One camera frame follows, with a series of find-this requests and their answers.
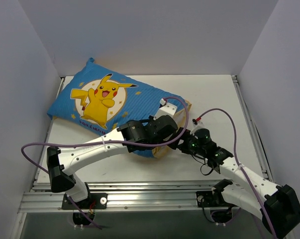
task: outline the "white enclosure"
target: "white enclosure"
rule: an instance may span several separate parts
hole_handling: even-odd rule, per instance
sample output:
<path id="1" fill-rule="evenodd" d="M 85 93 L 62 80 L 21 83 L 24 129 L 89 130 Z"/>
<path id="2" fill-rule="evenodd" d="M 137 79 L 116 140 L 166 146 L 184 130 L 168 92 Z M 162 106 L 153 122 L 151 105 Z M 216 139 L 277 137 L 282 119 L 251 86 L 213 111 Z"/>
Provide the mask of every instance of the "white enclosure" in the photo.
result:
<path id="1" fill-rule="evenodd" d="M 205 75 L 187 76 L 191 85 L 184 87 L 195 94 L 184 98 L 193 103 L 193 114 L 213 105 L 231 111 L 244 140 L 239 150 L 244 158 L 251 155 L 240 160 L 261 174 L 230 81 L 238 75 L 274 179 L 292 186 L 300 200 L 300 0 L 1 0 L 0 238 L 11 235 L 22 195 L 33 185 L 35 168 L 20 147 L 45 140 L 46 112 L 60 77 L 73 76 L 89 57 L 123 74 L 143 75 L 140 80 L 162 89 L 158 77 L 145 75 Z M 167 90 L 185 94 L 182 76 L 162 78 L 177 79 Z M 210 91 L 200 95 L 204 87 Z M 213 92 L 218 87 L 222 94 Z M 215 132 L 216 123 L 222 125 L 226 136 L 217 132 L 217 140 L 230 148 L 230 124 L 213 114 L 207 121 Z M 27 153 L 39 162 L 41 151 Z M 179 179 L 197 180 L 197 173 L 196 168 Z M 170 180 L 165 176 L 161 180 Z M 39 173 L 40 182 L 47 180 Z M 300 225 L 295 232 L 300 238 Z"/>

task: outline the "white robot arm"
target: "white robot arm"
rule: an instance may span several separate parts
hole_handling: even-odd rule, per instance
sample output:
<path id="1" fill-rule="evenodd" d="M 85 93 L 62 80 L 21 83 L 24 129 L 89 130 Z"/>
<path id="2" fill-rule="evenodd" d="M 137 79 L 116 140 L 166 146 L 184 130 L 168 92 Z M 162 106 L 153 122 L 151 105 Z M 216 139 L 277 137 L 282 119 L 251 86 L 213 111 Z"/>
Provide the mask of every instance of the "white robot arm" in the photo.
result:
<path id="1" fill-rule="evenodd" d="M 177 107 L 170 103 L 161 104 L 156 115 L 149 120 L 131 120 L 110 133 L 87 142 L 100 142 L 99 145 L 65 149 L 49 147 L 47 164 L 52 192 L 66 192 L 78 206 L 86 207 L 91 204 L 89 188 L 76 176 L 76 171 L 113 155 L 151 149 L 116 143 L 118 140 L 156 144 L 179 135 L 183 128 L 177 131 L 178 127 L 172 119 Z M 300 223 L 300 204 L 295 191 L 290 186 L 281 187 L 244 165 L 237 165 L 229 151 L 217 146 L 211 140 L 208 129 L 204 128 L 200 120 L 194 119 L 193 123 L 192 131 L 186 130 L 178 140 L 168 146 L 179 149 L 185 154 L 205 158 L 209 167 L 227 178 L 211 189 L 218 205 L 234 204 L 261 219 L 269 230 L 260 206 L 260 203 L 263 204 L 279 238 L 284 237 Z M 105 141 L 113 141 L 113 143 L 104 143 Z M 244 168 L 254 189 L 260 195 L 261 202 L 258 202 L 255 197 L 241 167 Z"/>

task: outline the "blue pillowcase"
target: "blue pillowcase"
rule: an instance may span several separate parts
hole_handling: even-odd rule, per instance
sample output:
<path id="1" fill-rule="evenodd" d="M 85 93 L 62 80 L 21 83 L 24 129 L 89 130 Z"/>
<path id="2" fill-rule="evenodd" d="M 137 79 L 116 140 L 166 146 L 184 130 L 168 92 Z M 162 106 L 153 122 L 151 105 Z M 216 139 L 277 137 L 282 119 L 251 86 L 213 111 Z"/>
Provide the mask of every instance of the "blue pillowcase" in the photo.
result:
<path id="1" fill-rule="evenodd" d="M 148 119 L 155 115 L 160 99 L 168 96 L 176 95 L 97 65 L 90 58 L 59 94 L 47 114 L 103 135 L 129 120 Z M 184 111 L 177 100 L 169 102 L 178 107 L 178 112 Z M 154 157 L 152 150 L 137 154 Z"/>

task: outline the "purple cable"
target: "purple cable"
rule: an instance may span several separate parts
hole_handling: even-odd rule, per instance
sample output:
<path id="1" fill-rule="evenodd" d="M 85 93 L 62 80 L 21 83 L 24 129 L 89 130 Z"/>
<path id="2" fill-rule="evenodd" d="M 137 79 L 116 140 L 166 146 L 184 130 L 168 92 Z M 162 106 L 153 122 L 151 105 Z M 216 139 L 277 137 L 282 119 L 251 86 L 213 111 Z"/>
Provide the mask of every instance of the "purple cable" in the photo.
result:
<path id="1" fill-rule="evenodd" d="M 100 227 L 97 223 L 95 223 L 93 220 L 91 220 L 78 206 L 77 204 L 74 202 L 74 200 L 67 195 L 69 201 L 72 203 L 72 205 L 74 205 L 74 207 L 91 223 L 93 224 L 96 228 L 99 228 L 100 230 L 102 230 L 102 227 Z"/>
<path id="2" fill-rule="evenodd" d="M 232 118 L 232 117 L 229 115 L 229 113 L 227 113 L 225 110 L 222 110 L 222 109 L 219 109 L 219 108 L 210 109 L 210 110 L 204 112 L 203 114 L 200 115 L 200 118 L 203 117 L 204 115 L 206 115 L 207 113 L 211 112 L 211 111 L 222 111 L 222 112 L 225 113 L 225 114 L 228 116 L 228 118 L 230 119 L 231 124 L 233 125 L 233 130 L 234 130 L 234 156 L 235 156 L 236 163 L 237 163 L 237 165 L 239 166 L 241 163 L 238 161 L 237 151 L 236 151 L 236 150 L 237 150 L 237 130 L 236 130 L 236 126 L 235 126 L 235 123 L 234 123 L 233 118 Z M 248 182 L 248 184 L 250 185 L 251 189 L 253 190 L 253 193 L 255 194 L 255 196 L 256 196 L 256 198 L 257 198 L 257 201 L 258 201 L 259 204 L 260 204 L 261 209 L 263 210 L 263 213 L 264 213 L 265 218 L 266 218 L 266 220 L 267 220 L 267 222 L 268 222 L 270 231 L 272 232 L 274 239 L 277 239 L 277 235 L 276 235 L 274 226 L 273 226 L 272 222 L 270 221 L 269 215 L 268 215 L 268 213 L 267 213 L 267 211 L 266 211 L 266 209 L 265 209 L 265 207 L 264 207 L 264 205 L 263 205 L 263 203 L 262 203 L 262 200 L 261 200 L 261 198 L 260 198 L 258 192 L 256 191 L 254 185 L 252 184 L 252 182 L 251 182 L 250 178 L 248 177 L 248 175 L 247 175 L 246 171 L 244 170 L 244 168 L 241 167 L 240 169 L 241 169 L 241 171 L 243 172 L 245 178 L 247 179 L 247 182 Z"/>
<path id="3" fill-rule="evenodd" d="M 223 212 L 223 211 L 225 211 L 225 210 L 215 210 L 215 211 L 213 211 L 213 212 L 210 214 L 210 216 L 211 216 L 211 218 L 213 219 L 213 215 L 214 215 L 215 213 L 217 213 L 217 212 Z M 240 211 L 241 211 L 241 208 L 239 208 L 239 209 L 237 210 L 236 214 L 235 214 L 228 222 L 226 222 L 225 224 L 228 225 L 228 224 L 232 223 L 232 222 L 235 220 L 235 218 L 237 217 L 237 215 L 240 213 Z"/>
<path id="4" fill-rule="evenodd" d="M 188 123 L 189 123 L 189 110 L 186 106 L 186 104 L 180 100 L 178 97 L 174 97 L 174 96 L 169 96 L 166 98 L 163 98 L 165 101 L 168 99 L 175 99 L 178 100 L 184 107 L 185 110 L 185 114 L 186 114 L 186 119 L 185 119 L 185 124 L 184 124 L 184 128 L 182 129 L 181 133 L 174 139 L 164 142 L 164 143 L 159 143 L 159 144 L 146 144 L 146 143 L 135 143 L 135 142 L 129 142 L 129 141 L 122 141 L 122 140 L 108 140 L 108 141 L 104 141 L 104 142 L 93 142 L 93 143 L 81 143 L 81 144 L 57 144 L 57 143 L 45 143 L 45 142 L 34 142 L 34 143 L 28 143 L 25 144 L 20 150 L 22 155 L 29 161 L 31 162 L 33 165 L 35 165 L 36 167 L 40 168 L 41 170 L 43 170 L 44 172 L 48 173 L 48 170 L 45 169 L 44 167 L 40 166 L 38 163 L 36 163 L 35 161 L 33 161 L 30 157 L 28 157 L 28 155 L 25 153 L 25 148 L 30 147 L 30 146 L 53 146 L 53 147 L 61 147 L 61 148 L 73 148 L 73 147 L 86 147 L 86 146 L 95 146 L 95 145 L 100 145 L 100 144 L 104 144 L 104 143 L 124 143 L 124 144 L 128 144 L 128 145 L 135 145 L 135 146 L 142 146 L 142 147 L 161 147 L 161 146 L 166 146 L 170 143 L 175 142 L 176 140 L 178 140 L 182 134 L 185 132 Z M 93 222 L 77 205 L 76 203 L 73 201 L 73 199 L 68 196 L 70 202 L 77 208 L 77 210 L 79 210 L 79 212 L 90 222 L 92 223 L 95 227 L 102 229 L 98 224 L 96 224 L 95 222 Z"/>

